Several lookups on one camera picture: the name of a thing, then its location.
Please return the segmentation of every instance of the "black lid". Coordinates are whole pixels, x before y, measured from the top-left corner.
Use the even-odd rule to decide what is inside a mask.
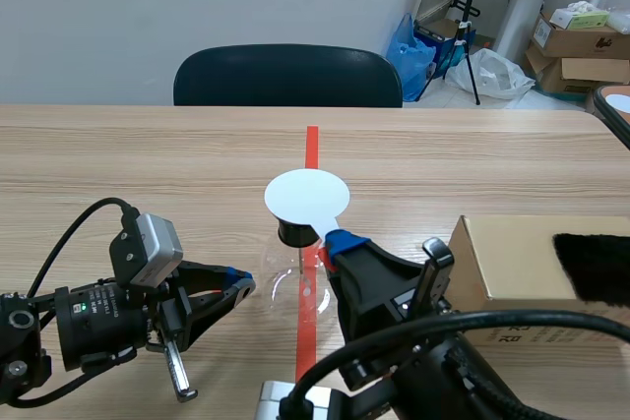
[[[280,224],[278,236],[291,248],[306,248],[319,240],[319,236],[310,225],[296,225],[280,218],[278,218],[278,223]]]

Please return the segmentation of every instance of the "floor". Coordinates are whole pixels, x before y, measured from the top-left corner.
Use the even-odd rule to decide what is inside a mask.
[[[546,110],[575,110],[584,112],[583,106],[575,102],[565,102],[542,95],[535,90],[513,100],[481,95],[481,105],[476,105],[474,95],[447,85],[441,79],[433,81],[419,102],[405,102],[406,108],[474,108],[474,109],[546,109]]]

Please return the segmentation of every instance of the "sink pedestal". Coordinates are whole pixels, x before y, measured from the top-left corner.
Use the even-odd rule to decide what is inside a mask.
[[[543,0],[510,0],[503,25],[494,43],[501,56],[519,64],[532,37]]]

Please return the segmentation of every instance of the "blue plastic bag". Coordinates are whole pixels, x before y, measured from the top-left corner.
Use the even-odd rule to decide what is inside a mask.
[[[411,14],[406,14],[392,36],[386,56],[401,78],[405,102],[413,102],[420,95],[434,56],[434,47],[429,48],[413,36]]]

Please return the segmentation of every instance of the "black fur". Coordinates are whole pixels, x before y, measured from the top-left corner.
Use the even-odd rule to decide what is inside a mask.
[[[630,237],[553,237],[555,253],[580,299],[630,307]]]

